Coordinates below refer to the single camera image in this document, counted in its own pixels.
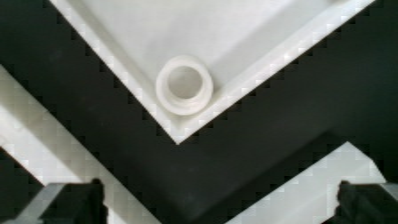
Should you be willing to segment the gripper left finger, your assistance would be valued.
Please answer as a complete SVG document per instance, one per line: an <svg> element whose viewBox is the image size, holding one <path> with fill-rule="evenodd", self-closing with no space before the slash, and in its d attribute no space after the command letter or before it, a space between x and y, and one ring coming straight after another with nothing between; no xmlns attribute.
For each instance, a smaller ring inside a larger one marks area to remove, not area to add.
<svg viewBox="0 0 398 224"><path fill-rule="evenodd" d="M41 189L13 224L107 224L105 186L89 183L50 183Z"/></svg>

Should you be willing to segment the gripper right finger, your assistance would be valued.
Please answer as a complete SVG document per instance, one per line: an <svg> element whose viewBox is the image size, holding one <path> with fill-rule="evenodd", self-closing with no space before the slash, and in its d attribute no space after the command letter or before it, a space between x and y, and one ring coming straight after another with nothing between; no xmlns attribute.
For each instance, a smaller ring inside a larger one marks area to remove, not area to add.
<svg viewBox="0 0 398 224"><path fill-rule="evenodd" d="M324 224L398 224L398 183L343 181L335 215Z"/></svg>

